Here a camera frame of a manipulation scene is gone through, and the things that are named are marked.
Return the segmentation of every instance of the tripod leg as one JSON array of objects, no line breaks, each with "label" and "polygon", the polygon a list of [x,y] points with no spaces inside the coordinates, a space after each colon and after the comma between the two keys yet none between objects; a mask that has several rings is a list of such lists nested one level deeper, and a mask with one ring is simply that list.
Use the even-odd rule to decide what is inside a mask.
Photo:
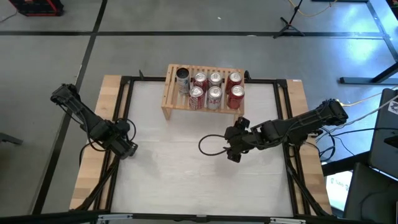
[{"label": "tripod leg", "polygon": [[10,142],[10,143],[13,143],[13,144],[18,144],[18,145],[22,144],[22,142],[23,142],[22,140],[20,140],[18,138],[14,138],[12,136],[9,136],[8,134],[0,133],[0,142],[2,142],[2,141]]},{"label": "tripod leg", "polygon": [[287,30],[288,28],[289,28],[289,25],[286,25],[275,36],[273,36],[273,38],[276,39],[276,38],[280,37],[285,32],[285,30]]},{"label": "tripod leg", "polygon": [[294,27],[294,26],[290,26],[293,30],[296,30],[296,32],[298,32],[301,36],[305,36],[305,34],[303,33],[303,32],[301,32],[301,31],[299,31],[296,27]]},{"label": "tripod leg", "polygon": [[286,25],[288,25],[289,23],[286,21],[286,19],[284,19],[283,17],[280,18]]}]

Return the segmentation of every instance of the gray floor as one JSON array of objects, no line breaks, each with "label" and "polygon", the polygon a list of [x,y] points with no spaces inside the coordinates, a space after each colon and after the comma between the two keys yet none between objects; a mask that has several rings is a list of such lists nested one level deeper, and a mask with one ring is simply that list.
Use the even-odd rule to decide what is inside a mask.
[{"label": "gray floor", "polygon": [[[398,22],[384,0],[371,1],[381,22],[398,41]],[[0,23],[2,30],[93,29],[101,1],[63,1],[62,17],[17,15]],[[328,3],[304,0],[302,11],[318,12]],[[290,17],[288,1],[143,1],[109,0],[100,30],[233,30],[278,31],[280,16]],[[1,18],[12,14],[0,2]],[[377,32],[362,3],[336,3],[317,17],[298,14],[294,25],[306,32]],[[73,83],[89,37],[0,36],[0,132],[23,139],[22,146],[0,144],[0,216],[30,213],[63,116],[49,101],[61,83]],[[247,69],[255,78],[303,80],[310,109],[327,98],[349,103],[380,92],[384,86],[340,85],[342,76],[373,77],[394,63],[386,44],[377,39],[283,37],[97,37],[81,87],[82,100],[95,107],[103,75],[162,76],[169,63]],[[379,97],[347,108],[357,118],[379,104]],[[344,129],[374,126],[376,116]],[[342,136],[353,153],[367,151],[371,133]],[[78,153],[86,139],[72,123],[68,129],[44,212],[68,210],[78,173]],[[333,160],[350,154],[338,142]],[[321,149],[330,146],[325,138]]]}]

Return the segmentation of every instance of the white cable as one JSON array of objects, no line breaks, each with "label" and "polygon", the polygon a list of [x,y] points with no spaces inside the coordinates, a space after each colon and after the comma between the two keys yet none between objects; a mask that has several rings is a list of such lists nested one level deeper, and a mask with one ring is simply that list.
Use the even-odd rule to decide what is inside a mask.
[{"label": "white cable", "polygon": [[362,117],[360,117],[360,118],[357,118],[357,119],[355,119],[355,120],[353,120],[353,121],[350,121],[350,122],[348,122],[348,123],[341,124],[341,125],[339,125],[339,126],[333,128],[333,129],[331,129],[329,132],[332,133],[333,131],[336,131],[337,129],[341,129],[341,128],[347,126],[347,125],[351,125],[351,124],[353,124],[353,123],[355,123],[355,122],[357,122],[357,121],[360,121],[360,120],[364,119],[365,117],[369,116],[370,114],[373,114],[373,113],[379,111],[381,108],[387,106],[390,102],[392,102],[392,101],[395,100],[396,98],[398,98],[398,95],[395,96],[395,97],[393,97],[391,100],[385,102],[385,103],[384,103],[383,105],[381,105],[379,108],[377,108],[377,109],[371,111],[370,113],[368,113],[368,114],[366,114],[366,115],[364,115],[364,116],[362,116]]}]

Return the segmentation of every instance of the dark can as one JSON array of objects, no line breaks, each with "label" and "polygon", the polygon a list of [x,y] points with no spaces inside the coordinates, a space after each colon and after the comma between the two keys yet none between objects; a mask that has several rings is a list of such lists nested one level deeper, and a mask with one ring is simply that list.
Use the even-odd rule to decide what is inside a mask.
[{"label": "dark can", "polygon": [[189,91],[189,107],[193,110],[200,110],[205,106],[205,92],[199,87],[194,86]]},{"label": "dark can", "polygon": [[228,95],[228,102],[227,105],[231,109],[238,109],[241,106],[241,102],[244,96],[244,89],[243,87],[236,85],[232,87],[231,93]]},{"label": "dark can", "polygon": [[178,92],[180,94],[189,94],[190,79],[188,69],[179,68],[175,74],[177,76]]},{"label": "dark can", "polygon": [[208,88],[210,89],[213,86],[218,86],[221,88],[221,83],[223,82],[223,79],[221,77],[221,74],[218,72],[214,72],[209,76],[208,80]]},{"label": "dark can", "polygon": [[239,72],[234,72],[228,75],[226,86],[225,86],[225,93],[229,94],[231,88],[236,85],[240,85],[242,82],[242,75]]},{"label": "dark can", "polygon": [[199,86],[204,93],[207,91],[207,76],[203,72],[198,72],[195,77],[193,77],[193,86]]},{"label": "dark can", "polygon": [[218,86],[212,86],[207,93],[207,108],[217,110],[221,105],[223,91]]}]

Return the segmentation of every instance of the wooden shelf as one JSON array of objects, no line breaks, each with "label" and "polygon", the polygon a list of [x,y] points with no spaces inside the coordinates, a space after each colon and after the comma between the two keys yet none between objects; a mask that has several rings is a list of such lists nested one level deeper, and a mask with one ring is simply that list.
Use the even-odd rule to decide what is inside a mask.
[{"label": "wooden shelf", "polygon": [[[189,95],[181,95],[178,92],[178,84],[176,82],[176,74],[175,72],[179,68],[186,68],[189,71],[189,76],[191,79],[190,85],[193,86],[192,80],[193,76],[198,72],[204,72],[209,75],[213,72],[218,72],[221,74],[223,78],[222,90],[223,90],[223,99],[221,100],[221,106],[217,110],[210,110],[206,107],[200,110],[193,110],[189,107],[188,99]],[[241,103],[239,109],[230,109],[227,106],[228,96],[225,94],[225,81],[230,73],[239,72],[242,75],[241,86],[244,88],[244,71],[242,69],[236,68],[217,68],[217,67],[206,67],[206,66],[197,66],[197,65],[176,65],[170,64],[167,69],[166,81],[164,86],[164,93],[162,99],[162,110],[166,120],[169,120],[171,117],[172,110],[188,110],[188,111],[202,111],[202,112],[210,112],[210,113],[224,113],[224,114],[233,114],[234,121],[237,120],[238,117],[243,116],[244,114],[244,99]]]}]

